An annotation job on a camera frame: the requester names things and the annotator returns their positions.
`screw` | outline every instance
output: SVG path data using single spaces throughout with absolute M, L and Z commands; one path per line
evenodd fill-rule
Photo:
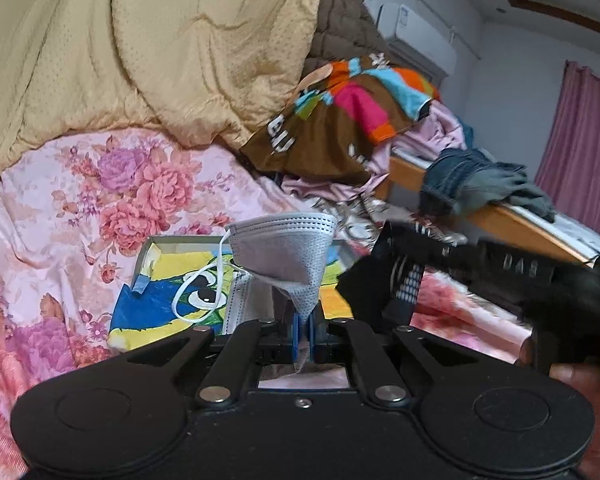
M 312 404 L 313 403 L 309 399 L 296 399 L 296 406 L 303 410 L 310 408 Z
M 224 402 L 231 397 L 231 390 L 224 386 L 207 386 L 200 390 L 198 396 L 206 402 Z
M 388 386 L 380 386 L 376 390 L 376 397 L 385 402 L 400 402 L 407 397 L 407 392 L 400 386 L 390 384 Z

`pink floral fabric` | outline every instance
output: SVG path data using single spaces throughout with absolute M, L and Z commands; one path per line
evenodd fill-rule
M 147 236 L 220 234 L 298 208 L 217 145 L 181 150 L 134 129 L 27 152 L 0 181 L 0 480 L 26 466 L 9 430 L 28 388 L 109 357 L 111 313 Z M 426 274 L 414 324 L 512 360 L 528 332 L 457 283 Z

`human hand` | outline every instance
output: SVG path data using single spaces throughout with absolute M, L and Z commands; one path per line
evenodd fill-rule
M 531 364 L 533 343 L 527 339 L 520 349 L 520 364 Z M 591 480 L 600 480 L 600 368 L 594 365 L 558 364 L 549 376 L 580 392 L 592 405 L 596 419 L 593 438 L 580 464 L 580 471 Z

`curtain fold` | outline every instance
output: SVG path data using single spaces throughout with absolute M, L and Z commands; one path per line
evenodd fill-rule
M 556 209 L 600 234 L 600 78 L 569 61 L 536 184 Z

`cartoon eye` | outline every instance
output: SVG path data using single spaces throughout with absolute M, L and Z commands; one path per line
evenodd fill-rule
M 189 304 L 200 310 L 211 310 L 216 302 L 216 292 L 212 288 L 206 286 L 189 294 Z M 226 305 L 226 294 L 220 293 L 220 303 L 218 308 Z
M 187 272 L 182 277 L 182 279 L 184 281 L 187 281 L 187 278 L 195 274 L 195 272 L 195 270 Z M 209 272 L 208 270 L 205 270 L 204 272 L 200 272 L 200 275 L 195 280 L 193 280 L 193 282 L 191 282 L 191 285 L 195 286 L 196 288 L 205 288 L 206 286 L 214 286 L 217 281 L 218 279 L 216 278 L 215 274 Z

